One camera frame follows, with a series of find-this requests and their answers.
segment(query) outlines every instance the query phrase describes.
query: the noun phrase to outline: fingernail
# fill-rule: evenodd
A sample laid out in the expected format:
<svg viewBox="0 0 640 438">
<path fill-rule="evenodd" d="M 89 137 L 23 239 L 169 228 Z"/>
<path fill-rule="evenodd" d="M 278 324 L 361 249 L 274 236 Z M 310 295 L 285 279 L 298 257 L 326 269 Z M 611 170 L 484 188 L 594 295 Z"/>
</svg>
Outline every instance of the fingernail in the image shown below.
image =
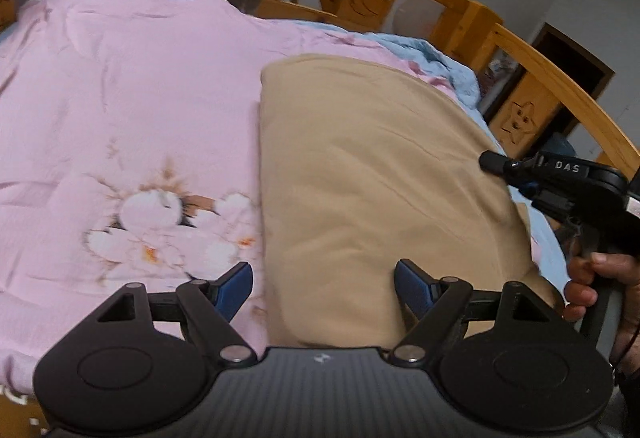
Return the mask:
<svg viewBox="0 0 640 438">
<path fill-rule="evenodd" d="M 604 263 L 607 262 L 607 255 L 601 253 L 591 253 L 591 261 L 600 265 L 604 265 Z"/>
</svg>

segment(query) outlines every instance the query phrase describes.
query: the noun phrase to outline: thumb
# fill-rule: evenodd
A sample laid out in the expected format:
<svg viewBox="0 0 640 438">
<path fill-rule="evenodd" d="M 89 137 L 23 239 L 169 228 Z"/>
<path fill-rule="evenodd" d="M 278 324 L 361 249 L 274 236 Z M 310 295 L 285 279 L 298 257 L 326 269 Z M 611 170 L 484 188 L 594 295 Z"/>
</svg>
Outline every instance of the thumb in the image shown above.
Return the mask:
<svg viewBox="0 0 640 438">
<path fill-rule="evenodd" d="M 623 254 L 592 253 L 593 271 L 602 277 L 617 279 L 624 285 L 640 284 L 640 267 L 635 258 Z"/>
</svg>

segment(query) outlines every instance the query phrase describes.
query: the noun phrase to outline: black sleeve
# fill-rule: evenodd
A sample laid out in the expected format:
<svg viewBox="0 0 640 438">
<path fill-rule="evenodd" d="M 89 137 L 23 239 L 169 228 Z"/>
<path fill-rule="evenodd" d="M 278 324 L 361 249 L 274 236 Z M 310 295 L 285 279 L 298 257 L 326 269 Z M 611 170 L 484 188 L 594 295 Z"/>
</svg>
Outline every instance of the black sleeve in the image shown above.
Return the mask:
<svg viewBox="0 0 640 438">
<path fill-rule="evenodd" d="M 620 391 L 626 402 L 626 430 L 640 436 L 640 370 L 620 383 Z"/>
</svg>

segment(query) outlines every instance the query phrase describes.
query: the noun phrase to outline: human hand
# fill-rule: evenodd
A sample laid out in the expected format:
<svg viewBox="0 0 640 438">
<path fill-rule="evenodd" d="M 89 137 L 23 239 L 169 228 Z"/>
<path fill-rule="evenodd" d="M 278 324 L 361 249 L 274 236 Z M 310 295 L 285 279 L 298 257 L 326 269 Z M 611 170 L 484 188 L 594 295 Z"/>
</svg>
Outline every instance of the human hand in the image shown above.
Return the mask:
<svg viewBox="0 0 640 438">
<path fill-rule="evenodd" d="M 584 316 L 588 306 L 596 303 L 598 294 L 590 284 L 595 274 L 618 280 L 625 289 L 625 306 L 618 335 L 611 351 L 611 360 L 616 361 L 625 350 L 640 323 L 640 265 L 631 256 L 593 253 L 591 259 L 573 258 L 568 266 L 571 281 L 564 287 L 564 296 L 569 304 L 564 308 L 564 318 L 575 322 Z M 640 369 L 640 339 L 638 339 L 620 363 L 625 374 Z"/>
</svg>

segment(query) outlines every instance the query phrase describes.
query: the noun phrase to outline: black cable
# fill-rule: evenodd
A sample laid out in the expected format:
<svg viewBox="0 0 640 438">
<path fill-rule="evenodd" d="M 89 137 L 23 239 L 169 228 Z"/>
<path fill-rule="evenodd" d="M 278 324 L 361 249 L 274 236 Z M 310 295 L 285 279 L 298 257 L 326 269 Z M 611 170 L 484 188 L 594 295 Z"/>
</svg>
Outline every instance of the black cable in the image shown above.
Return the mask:
<svg viewBox="0 0 640 438">
<path fill-rule="evenodd" d="M 638 335 L 640 334 L 640 322 L 638 322 L 638 325 L 636 325 L 636 331 L 634 332 L 633 337 L 631 337 L 631 340 L 628 342 L 628 344 L 625 346 L 625 349 L 622 352 L 622 355 L 620 355 L 620 357 L 618 358 L 618 360 L 615 361 L 614 364 L 612 364 L 611 366 L 613 367 L 614 370 L 617 370 L 620 363 L 622 362 L 622 360 L 626 357 L 626 354 L 628 354 L 628 352 L 631 350 L 631 348 L 633 347 L 633 345 L 636 342 L 636 339 L 638 339 Z"/>
</svg>

